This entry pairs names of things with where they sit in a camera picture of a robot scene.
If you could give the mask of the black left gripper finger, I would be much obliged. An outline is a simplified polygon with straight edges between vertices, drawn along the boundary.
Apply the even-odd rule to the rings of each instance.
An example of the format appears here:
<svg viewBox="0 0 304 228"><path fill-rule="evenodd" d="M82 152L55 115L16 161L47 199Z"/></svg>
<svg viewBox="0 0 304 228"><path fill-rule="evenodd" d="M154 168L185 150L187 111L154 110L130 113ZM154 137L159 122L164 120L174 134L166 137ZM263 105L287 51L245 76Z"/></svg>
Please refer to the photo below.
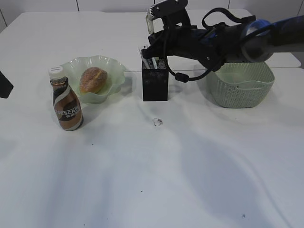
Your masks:
<svg viewBox="0 0 304 228"><path fill-rule="evenodd" d="M13 84L0 71L0 98L8 98L13 88Z"/></svg>

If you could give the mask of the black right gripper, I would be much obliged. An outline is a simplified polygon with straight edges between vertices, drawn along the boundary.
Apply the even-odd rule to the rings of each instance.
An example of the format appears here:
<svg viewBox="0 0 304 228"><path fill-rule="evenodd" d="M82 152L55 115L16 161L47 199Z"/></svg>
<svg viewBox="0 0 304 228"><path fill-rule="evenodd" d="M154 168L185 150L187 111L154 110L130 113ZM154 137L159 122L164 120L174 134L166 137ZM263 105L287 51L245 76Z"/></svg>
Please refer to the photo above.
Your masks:
<svg viewBox="0 0 304 228"><path fill-rule="evenodd" d="M178 56L193 59L213 71L217 71L225 63L224 58L220 59L224 45L212 30L176 26L174 30L165 29L153 33L148 39L149 58Z"/></svg>

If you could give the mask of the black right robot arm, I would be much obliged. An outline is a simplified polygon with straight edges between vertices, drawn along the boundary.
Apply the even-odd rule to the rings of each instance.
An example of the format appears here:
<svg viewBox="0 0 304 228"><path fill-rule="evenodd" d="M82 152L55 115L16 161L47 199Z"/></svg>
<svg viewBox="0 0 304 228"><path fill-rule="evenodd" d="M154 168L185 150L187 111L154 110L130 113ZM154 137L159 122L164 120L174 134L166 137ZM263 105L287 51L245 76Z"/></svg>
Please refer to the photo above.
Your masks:
<svg viewBox="0 0 304 228"><path fill-rule="evenodd" d="M264 62L277 52L304 50L304 18L265 20L211 30L176 26L149 36L144 58L177 56L217 71L225 63Z"/></svg>

